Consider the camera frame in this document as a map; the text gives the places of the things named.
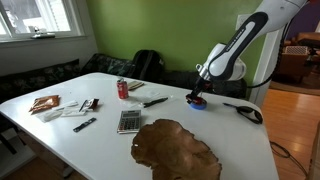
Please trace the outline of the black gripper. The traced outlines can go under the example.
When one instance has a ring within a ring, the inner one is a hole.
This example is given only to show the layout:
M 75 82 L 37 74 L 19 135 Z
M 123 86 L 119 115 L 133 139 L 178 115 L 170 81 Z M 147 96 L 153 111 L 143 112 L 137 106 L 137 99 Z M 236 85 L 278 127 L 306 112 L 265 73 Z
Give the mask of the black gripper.
M 205 79 L 203 79 L 202 77 L 198 77 L 195 83 L 195 87 L 193 89 L 193 93 L 187 94 L 186 95 L 186 99 L 188 102 L 194 102 L 196 95 L 198 98 L 199 103 L 203 102 L 203 97 L 202 97 L 202 93 L 201 92 L 206 92 L 207 90 L 212 88 L 212 82 L 211 81 L 207 81 Z

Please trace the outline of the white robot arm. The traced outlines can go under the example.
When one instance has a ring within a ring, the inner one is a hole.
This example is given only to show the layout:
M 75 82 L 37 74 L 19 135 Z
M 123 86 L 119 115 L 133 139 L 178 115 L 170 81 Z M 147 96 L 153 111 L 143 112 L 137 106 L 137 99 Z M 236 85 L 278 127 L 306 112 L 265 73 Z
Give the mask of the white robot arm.
M 262 0 L 226 44 L 217 44 L 206 62 L 197 64 L 199 72 L 195 88 L 186 96 L 189 104 L 201 102 L 198 94 L 214 81 L 241 79 L 246 65 L 239 59 L 242 52 L 257 37 L 276 31 L 287 24 L 309 0 Z

